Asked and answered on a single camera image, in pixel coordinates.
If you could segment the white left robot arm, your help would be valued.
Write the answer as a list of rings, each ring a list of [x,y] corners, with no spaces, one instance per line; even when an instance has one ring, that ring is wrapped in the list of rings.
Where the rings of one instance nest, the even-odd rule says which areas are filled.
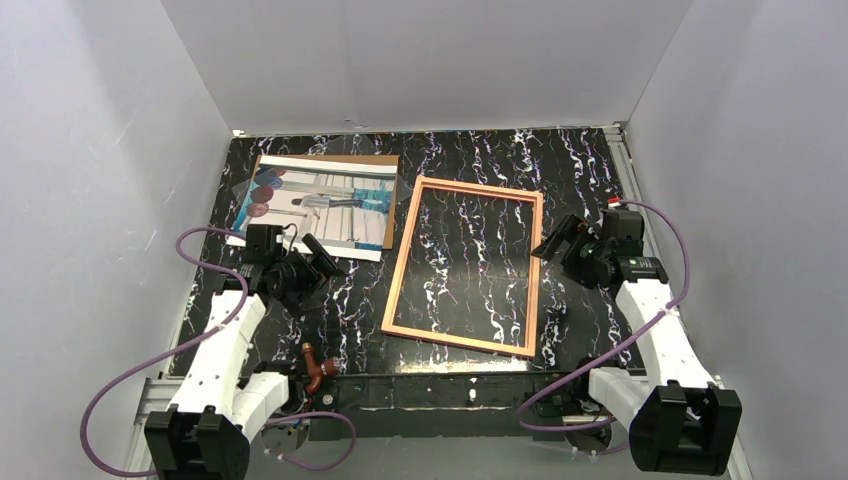
[[[243,479],[252,441],[271,425],[316,417],[311,400],[340,362],[318,362],[309,343],[301,347],[305,378],[281,363],[261,363],[248,381],[241,370],[252,338],[270,302],[291,315],[333,277],[347,272],[311,234],[304,251],[285,239],[279,226],[253,226],[241,235],[239,261],[201,262],[216,273],[215,292],[204,333],[188,373],[168,405],[147,415],[144,435],[160,479]]]

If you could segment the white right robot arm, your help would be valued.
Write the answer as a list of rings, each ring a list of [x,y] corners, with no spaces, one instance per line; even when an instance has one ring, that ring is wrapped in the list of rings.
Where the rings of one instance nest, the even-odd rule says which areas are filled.
[[[600,231],[575,215],[559,222],[533,256],[565,251],[566,276],[584,287],[609,288],[632,330],[646,380],[612,365],[609,351],[541,389],[520,409],[577,381],[627,431],[636,467],[647,472],[721,476],[731,459],[743,407],[703,367],[676,315],[665,268],[644,254],[645,221],[637,211],[608,209]]]

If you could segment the copper pipe fitting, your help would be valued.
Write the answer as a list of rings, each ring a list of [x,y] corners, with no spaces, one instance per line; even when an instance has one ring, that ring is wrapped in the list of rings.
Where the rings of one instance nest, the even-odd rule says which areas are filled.
[[[325,378],[339,374],[341,362],[336,357],[328,357],[319,363],[315,357],[315,349],[310,343],[301,345],[301,353],[306,366],[306,375],[309,378],[304,390],[309,396],[313,396],[320,390]]]

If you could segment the aluminium right side rail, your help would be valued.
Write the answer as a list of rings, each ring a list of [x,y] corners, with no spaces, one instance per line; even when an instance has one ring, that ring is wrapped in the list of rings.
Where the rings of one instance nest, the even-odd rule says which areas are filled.
[[[613,124],[603,126],[601,130],[610,149],[624,197],[642,202],[644,198],[633,166],[633,159],[626,142],[624,129],[619,124]],[[645,219],[645,251],[650,256],[662,260],[653,227],[655,226],[655,220],[659,222],[660,226],[663,226],[664,222],[652,210],[642,206],[636,206],[636,209]]]

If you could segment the aluminium rail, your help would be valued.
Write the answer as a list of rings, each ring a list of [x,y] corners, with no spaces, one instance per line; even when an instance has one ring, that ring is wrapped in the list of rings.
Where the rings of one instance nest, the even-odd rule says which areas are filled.
[[[601,130],[610,149],[624,197],[642,202],[644,198],[633,166],[633,159],[626,142],[624,129],[619,124],[613,124],[603,126]],[[659,222],[660,226],[663,226],[664,222],[652,210],[642,206],[636,206],[636,209],[645,219],[645,251],[650,256],[662,260],[653,227],[655,226],[655,220]]]
[[[534,432],[518,425],[515,410],[542,387],[558,380],[561,372],[494,372],[449,374],[342,375],[324,380],[314,397],[305,396],[300,384],[290,388],[293,400],[283,407],[285,416],[303,411],[333,411],[356,426],[359,438],[401,436],[528,437],[538,441],[562,440],[565,432]],[[181,386],[182,378],[147,380],[137,414],[143,422],[154,410],[163,410]],[[527,423],[548,426],[585,425],[608,420],[600,404],[572,393],[574,384],[543,397],[527,413]],[[309,439],[332,441],[348,438],[349,430],[337,420],[313,420]],[[568,433],[578,450],[600,450],[613,440],[592,440],[613,426],[595,426]]]

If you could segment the aluminium front rail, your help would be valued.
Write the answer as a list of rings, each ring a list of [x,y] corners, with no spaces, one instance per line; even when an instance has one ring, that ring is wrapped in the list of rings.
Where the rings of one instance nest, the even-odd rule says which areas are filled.
[[[342,375],[324,380],[314,397],[305,396],[300,384],[290,388],[293,400],[283,407],[285,416],[303,411],[333,411],[356,426],[359,438],[401,436],[528,437],[538,441],[562,440],[565,432],[534,432],[518,425],[515,410],[542,387],[558,380],[561,372],[494,372],[449,374]],[[163,410],[181,386],[182,378],[147,380],[137,414],[143,422],[154,410]],[[574,384],[543,397],[527,413],[527,423],[548,426],[585,425],[608,420],[600,404],[572,393]],[[348,438],[349,430],[337,420],[313,420],[309,439],[332,441]],[[595,426],[568,433],[578,450],[600,450],[613,440],[592,440],[613,426]]]

